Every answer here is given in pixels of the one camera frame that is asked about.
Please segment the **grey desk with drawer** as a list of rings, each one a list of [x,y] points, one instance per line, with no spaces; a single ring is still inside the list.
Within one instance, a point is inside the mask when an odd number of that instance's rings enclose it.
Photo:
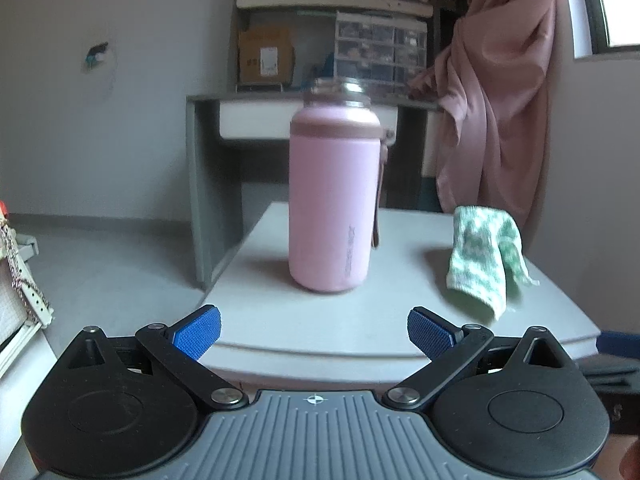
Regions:
[[[239,92],[186,100],[195,281],[213,285],[266,208],[288,197],[288,129],[302,107],[298,92]],[[382,204],[437,212],[439,107],[430,101],[376,98],[375,114],[395,133]]]

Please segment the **pink insulated bottle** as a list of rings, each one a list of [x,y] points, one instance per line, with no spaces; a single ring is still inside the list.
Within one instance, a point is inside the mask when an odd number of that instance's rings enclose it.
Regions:
[[[395,133],[357,79],[318,79],[290,123],[288,270],[314,292],[346,292],[380,244],[378,205]]]

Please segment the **clear plastic drawer organizer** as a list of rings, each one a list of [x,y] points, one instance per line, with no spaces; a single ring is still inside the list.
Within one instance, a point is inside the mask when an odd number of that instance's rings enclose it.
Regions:
[[[427,24],[337,12],[333,75],[357,79],[371,96],[408,96],[408,83],[426,67]]]

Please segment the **green white fluffy cloth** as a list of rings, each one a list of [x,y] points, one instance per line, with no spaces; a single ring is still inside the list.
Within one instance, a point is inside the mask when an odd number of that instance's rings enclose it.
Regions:
[[[539,285],[529,274],[518,225],[506,211],[481,206],[457,207],[452,221],[446,285],[484,304],[498,321],[506,312],[508,281]]]

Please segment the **cardboard box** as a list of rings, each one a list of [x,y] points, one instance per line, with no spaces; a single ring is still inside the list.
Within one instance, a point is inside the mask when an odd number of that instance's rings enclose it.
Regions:
[[[294,48],[284,26],[257,26],[239,33],[240,84],[290,84]]]

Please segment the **wall socket with plug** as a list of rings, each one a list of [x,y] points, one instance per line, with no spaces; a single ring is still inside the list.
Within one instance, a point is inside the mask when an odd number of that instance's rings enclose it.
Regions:
[[[110,44],[107,41],[104,41],[90,47],[85,55],[84,69],[92,70],[96,66],[102,64],[105,61],[109,46]]]

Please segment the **window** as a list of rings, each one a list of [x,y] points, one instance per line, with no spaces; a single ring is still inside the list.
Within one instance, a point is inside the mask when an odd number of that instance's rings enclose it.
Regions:
[[[639,0],[585,0],[593,54],[639,52]]]

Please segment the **pink curtain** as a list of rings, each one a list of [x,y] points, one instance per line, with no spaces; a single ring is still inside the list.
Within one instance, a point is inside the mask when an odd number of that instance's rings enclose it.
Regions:
[[[436,96],[436,162],[442,210],[486,206],[525,226],[536,198],[548,133],[548,70],[555,0],[472,0],[450,45],[410,81]]]

